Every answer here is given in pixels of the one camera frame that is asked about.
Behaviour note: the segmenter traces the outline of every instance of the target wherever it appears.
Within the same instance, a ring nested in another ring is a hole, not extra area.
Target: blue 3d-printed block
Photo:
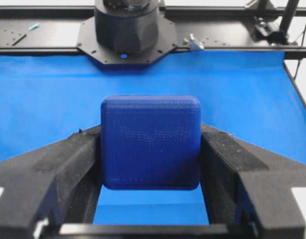
[[[113,96],[101,108],[110,189],[183,189],[200,181],[201,105],[192,96]]]

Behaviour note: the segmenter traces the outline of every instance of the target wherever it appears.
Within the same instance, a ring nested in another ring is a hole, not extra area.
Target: screw
[[[188,43],[189,43],[189,40],[187,38],[184,38],[183,45],[187,45]]]

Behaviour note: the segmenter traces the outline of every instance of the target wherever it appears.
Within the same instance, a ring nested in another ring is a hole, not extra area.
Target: blue cloth
[[[171,54],[143,69],[103,69],[86,56],[0,56],[0,161],[99,124],[100,104],[108,96],[136,94],[193,95],[201,102],[204,123],[306,164],[306,111],[283,58],[283,52],[205,51]],[[191,211],[200,215],[187,217],[207,223],[205,209],[198,210],[204,203],[200,190],[191,191],[190,200],[182,191],[151,193],[148,205],[162,207],[161,198],[178,208],[194,205]],[[117,203],[102,205],[108,194],[141,205],[136,192],[103,189],[95,223],[174,223],[162,209],[141,221],[128,221],[127,215],[110,220],[107,208]],[[175,223],[187,223],[176,215]]]

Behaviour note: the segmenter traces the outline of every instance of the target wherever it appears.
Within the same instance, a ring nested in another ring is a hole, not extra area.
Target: black mounting plate
[[[99,44],[94,17],[81,23],[77,47],[105,65],[149,65],[177,47],[175,24],[163,16],[160,16],[159,21],[157,43],[140,54],[116,53]]]

